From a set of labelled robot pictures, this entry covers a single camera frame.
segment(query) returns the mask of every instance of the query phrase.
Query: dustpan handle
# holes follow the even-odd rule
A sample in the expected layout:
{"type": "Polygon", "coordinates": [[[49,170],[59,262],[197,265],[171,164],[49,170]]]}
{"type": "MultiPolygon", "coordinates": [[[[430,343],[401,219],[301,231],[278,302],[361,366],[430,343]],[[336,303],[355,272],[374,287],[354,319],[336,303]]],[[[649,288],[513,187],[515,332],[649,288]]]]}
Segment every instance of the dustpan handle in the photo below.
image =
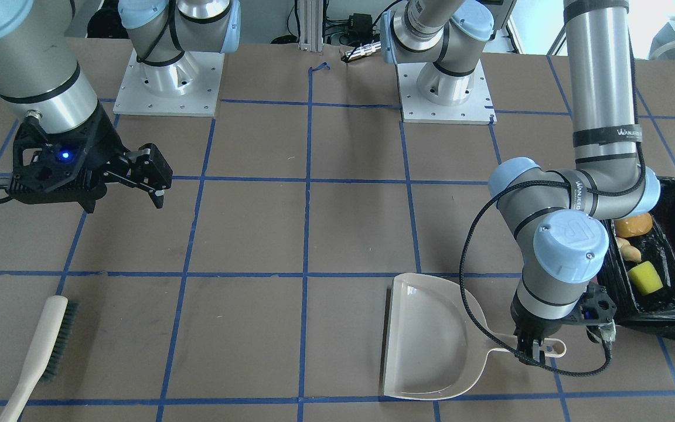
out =
{"type": "MultiPolygon", "coordinates": [[[[517,348],[517,336],[512,336],[509,334],[499,334],[495,333],[495,336],[506,343],[509,347],[516,349],[517,348]]],[[[499,347],[498,344],[488,340],[490,342],[490,352],[509,352],[506,348],[499,347]]],[[[560,358],[564,356],[567,352],[567,345],[559,339],[552,339],[551,337],[546,337],[543,339],[543,344],[541,345],[541,350],[546,354],[547,358],[560,358]]]]}

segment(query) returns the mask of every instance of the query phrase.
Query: brush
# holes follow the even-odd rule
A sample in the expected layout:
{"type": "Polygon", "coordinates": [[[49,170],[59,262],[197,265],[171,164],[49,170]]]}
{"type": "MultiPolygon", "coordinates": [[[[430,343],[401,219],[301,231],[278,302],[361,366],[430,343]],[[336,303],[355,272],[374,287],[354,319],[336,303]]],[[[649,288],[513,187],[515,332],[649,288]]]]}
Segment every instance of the brush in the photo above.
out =
{"type": "Polygon", "coordinates": [[[51,296],[46,299],[25,363],[22,364],[17,387],[0,415],[0,422],[16,422],[35,384],[38,381],[52,381],[56,377],[59,361],[72,332],[75,314],[77,304],[66,297],[51,296]]]}

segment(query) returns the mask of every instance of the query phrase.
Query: black plastic bag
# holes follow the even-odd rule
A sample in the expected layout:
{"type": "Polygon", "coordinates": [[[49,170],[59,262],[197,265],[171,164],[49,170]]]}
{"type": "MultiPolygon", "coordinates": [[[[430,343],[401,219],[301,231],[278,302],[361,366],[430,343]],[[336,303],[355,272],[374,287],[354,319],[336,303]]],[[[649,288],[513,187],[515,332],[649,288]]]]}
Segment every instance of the black plastic bag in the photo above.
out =
{"type": "MultiPolygon", "coordinates": [[[[664,287],[647,296],[640,295],[627,276],[634,264],[624,262],[614,239],[598,273],[598,283],[608,289],[616,302],[617,324],[675,340],[675,177],[658,179],[661,197],[650,211],[653,229],[627,240],[640,250],[643,261],[653,264],[664,287]]],[[[603,224],[615,236],[613,222],[606,220],[603,224]]]]}

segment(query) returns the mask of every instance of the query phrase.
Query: white dustpan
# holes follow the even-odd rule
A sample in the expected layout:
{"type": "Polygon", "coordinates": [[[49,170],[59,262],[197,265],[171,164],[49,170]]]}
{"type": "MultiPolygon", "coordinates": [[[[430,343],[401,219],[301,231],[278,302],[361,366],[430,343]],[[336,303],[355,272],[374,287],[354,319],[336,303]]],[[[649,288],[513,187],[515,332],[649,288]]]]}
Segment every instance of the white dustpan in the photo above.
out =
{"type": "MultiPolygon", "coordinates": [[[[467,299],[476,319],[488,328],[476,298],[467,293],[467,299]]],[[[473,325],[460,298],[460,285],[444,278],[398,275],[392,283],[388,320],[386,396],[411,400],[459,396],[479,380],[488,353],[506,352],[473,325]]],[[[517,337],[495,335],[516,348],[517,337]]],[[[546,339],[542,347],[549,358],[566,353],[559,339],[546,339]]]]}

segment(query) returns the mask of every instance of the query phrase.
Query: mounting plate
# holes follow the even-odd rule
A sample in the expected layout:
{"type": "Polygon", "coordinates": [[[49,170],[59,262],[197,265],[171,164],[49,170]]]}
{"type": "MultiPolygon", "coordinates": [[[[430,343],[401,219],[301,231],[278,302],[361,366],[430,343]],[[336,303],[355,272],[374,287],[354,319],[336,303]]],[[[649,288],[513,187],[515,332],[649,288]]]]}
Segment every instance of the mounting plate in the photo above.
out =
{"type": "Polygon", "coordinates": [[[397,65],[397,81],[403,105],[403,120],[411,123],[451,123],[462,125],[488,125],[491,118],[496,123],[491,94],[479,63],[471,74],[471,93],[459,106],[443,106],[428,101],[418,91],[415,81],[425,63],[402,63],[397,65]]]}
{"type": "Polygon", "coordinates": [[[224,54],[187,52],[199,64],[199,79],[195,90],[179,97],[159,97],[148,91],[142,82],[137,63],[137,54],[132,50],[127,71],[113,104],[115,114],[133,115],[189,115],[190,117],[213,117],[223,74],[224,54]]]}

